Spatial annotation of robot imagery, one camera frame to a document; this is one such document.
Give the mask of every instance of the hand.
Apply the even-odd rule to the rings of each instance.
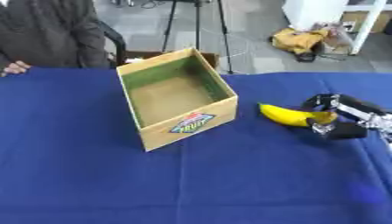
[[[1,77],[7,76],[7,74],[24,74],[30,69],[31,66],[27,65],[23,61],[17,61],[15,63],[9,64],[2,72]]]

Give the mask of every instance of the fruit label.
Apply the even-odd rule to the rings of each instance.
[[[193,134],[214,118],[215,115],[192,113],[174,127],[170,133]]]

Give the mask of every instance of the person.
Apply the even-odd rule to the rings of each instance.
[[[0,74],[108,67],[92,0],[0,0]]]

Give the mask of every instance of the gray floor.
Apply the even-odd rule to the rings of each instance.
[[[148,0],[135,0],[135,7],[116,7],[110,0],[95,0],[100,18],[118,30],[130,50],[159,51],[168,22],[171,3],[143,9]],[[314,63],[298,63],[293,57],[273,48],[267,37],[286,27],[281,7],[284,0],[223,0],[234,70],[239,74],[273,72],[379,72],[392,73],[392,36],[372,34],[359,56],[345,61],[318,58]],[[228,70],[221,36],[216,0],[202,9],[201,48],[218,53],[220,72]],[[194,46],[195,9],[192,3],[180,3],[173,24],[169,50]]]

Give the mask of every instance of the banana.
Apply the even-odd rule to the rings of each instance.
[[[304,112],[261,103],[259,106],[262,114],[272,121],[290,126],[307,127],[307,118],[312,118],[320,124],[331,123],[338,118],[334,112]]]

